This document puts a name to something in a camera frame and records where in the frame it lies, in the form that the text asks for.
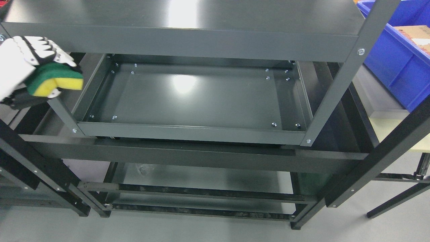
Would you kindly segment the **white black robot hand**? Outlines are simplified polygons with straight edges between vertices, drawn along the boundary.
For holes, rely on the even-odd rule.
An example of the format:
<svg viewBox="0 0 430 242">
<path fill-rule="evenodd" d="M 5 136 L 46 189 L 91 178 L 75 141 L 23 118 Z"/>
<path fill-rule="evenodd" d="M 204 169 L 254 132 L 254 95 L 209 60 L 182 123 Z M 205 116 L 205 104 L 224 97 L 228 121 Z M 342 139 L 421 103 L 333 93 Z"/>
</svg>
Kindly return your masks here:
<svg viewBox="0 0 430 242">
<path fill-rule="evenodd" d="M 46 37 L 14 36 L 6 39 L 1 44 L 1 104 L 20 110 L 56 98 L 30 95 L 24 83 L 38 66 L 52 62 L 76 67 L 82 73 L 74 58 Z"/>
</svg>

